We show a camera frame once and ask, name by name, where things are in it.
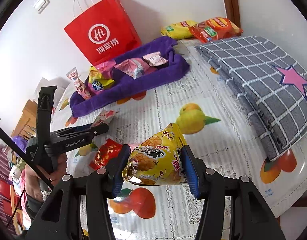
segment metal bolt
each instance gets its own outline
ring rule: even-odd
[[[208,169],[206,169],[206,173],[209,174],[209,175],[214,175],[215,170],[208,168]]]
[[[70,175],[69,175],[69,174],[66,174],[66,175],[62,176],[62,180],[63,180],[63,181],[68,181],[68,180],[70,180]]]
[[[105,174],[106,173],[106,169],[105,168],[100,168],[97,170],[98,174]]]
[[[247,176],[242,176],[241,180],[246,183],[250,181],[250,179]]]

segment hi logo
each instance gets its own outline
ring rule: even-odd
[[[89,39],[96,44],[105,43],[110,36],[109,28],[104,24],[95,24],[88,32]]]

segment folded mat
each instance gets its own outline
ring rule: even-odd
[[[307,132],[307,71],[271,41],[234,37],[196,47],[244,107],[271,161]]]
[[[190,68],[190,65],[172,48],[177,41],[170,37],[157,38],[139,48],[128,51],[114,58],[117,64],[129,58],[139,57],[152,52],[161,52],[161,56],[168,60],[168,66],[153,73],[133,79],[119,69],[113,69],[114,87],[103,90],[96,96],[84,100],[78,92],[75,92],[70,99],[70,108],[73,117],[80,117],[106,106],[117,100],[131,97],[137,93],[161,86],[182,78]]]

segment human hand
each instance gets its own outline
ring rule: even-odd
[[[58,157],[58,167],[57,170],[55,170],[53,173],[48,174],[42,167],[37,166],[43,175],[46,176],[47,179],[50,179],[52,181],[52,185],[57,185],[59,180],[67,174],[66,168],[67,168],[67,154],[63,153],[59,155]],[[40,185],[39,185],[39,179],[40,177],[33,171],[33,169],[26,164],[25,166],[25,188],[26,192],[29,196],[32,198],[43,201],[43,195],[40,191]]]

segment grid pattern fabric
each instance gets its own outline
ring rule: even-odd
[[[291,66],[307,80],[307,71],[271,41],[234,37],[196,49],[219,72],[241,104],[268,152],[270,160],[284,153],[307,132],[307,98],[298,88],[281,84],[276,68]]]

